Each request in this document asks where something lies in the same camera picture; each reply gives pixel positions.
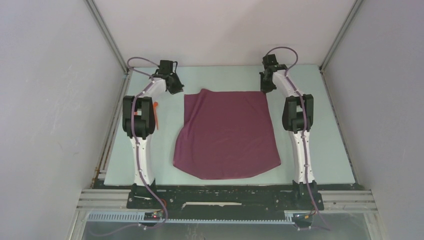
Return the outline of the maroon cloth napkin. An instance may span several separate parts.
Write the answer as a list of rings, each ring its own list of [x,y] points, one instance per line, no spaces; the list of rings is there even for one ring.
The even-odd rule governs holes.
[[[255,177],[281,164],[267,96],[202,89],[184,96],[173,166],[202,180]]]

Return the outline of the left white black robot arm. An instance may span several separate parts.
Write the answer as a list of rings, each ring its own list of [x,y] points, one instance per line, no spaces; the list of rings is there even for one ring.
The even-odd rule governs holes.
[[[155,100],[163,93],[171,95],[183,91],[178,74],[178,62],[161,60],[153,74],[148,75],[147,86],[136,95],[126,95],[122,101],[122,129],[129,137],[134,156],[134,183],[131,193],[145,208],[158,202],[156,180],[149,164],[150,143],[157,129]]]

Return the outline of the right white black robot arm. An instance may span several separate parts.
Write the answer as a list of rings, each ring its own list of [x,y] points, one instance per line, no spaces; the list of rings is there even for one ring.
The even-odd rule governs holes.
[[[310,130],[314,121],[314,97],[303,93],[291,80],[289,67],[280,64],[275,54],[267,53],[262,58],[260,91],[264,94],[274,90],[285,97],[282,111],[282,126],[289,133],[294,158],[294,180],[291,204],[304,209],[318,194],[317,183],[311,167]]]

